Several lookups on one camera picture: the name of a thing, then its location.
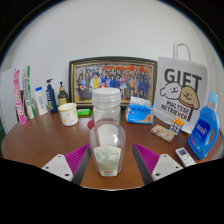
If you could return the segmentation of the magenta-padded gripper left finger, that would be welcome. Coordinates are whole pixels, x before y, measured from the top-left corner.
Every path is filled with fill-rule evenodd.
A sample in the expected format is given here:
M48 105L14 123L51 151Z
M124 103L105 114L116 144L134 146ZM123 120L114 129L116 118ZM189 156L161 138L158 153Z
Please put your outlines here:
M67 155L57 154L42 169L76 185L80 185L90 156L90 146L84 145Z

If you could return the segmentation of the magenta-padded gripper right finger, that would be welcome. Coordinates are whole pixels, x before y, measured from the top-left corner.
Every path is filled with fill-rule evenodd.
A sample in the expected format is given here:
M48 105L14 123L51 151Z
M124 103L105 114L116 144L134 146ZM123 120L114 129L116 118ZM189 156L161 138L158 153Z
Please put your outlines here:
M137 143L133 144L133 154L145 185L182 169L168 154L159 155Z

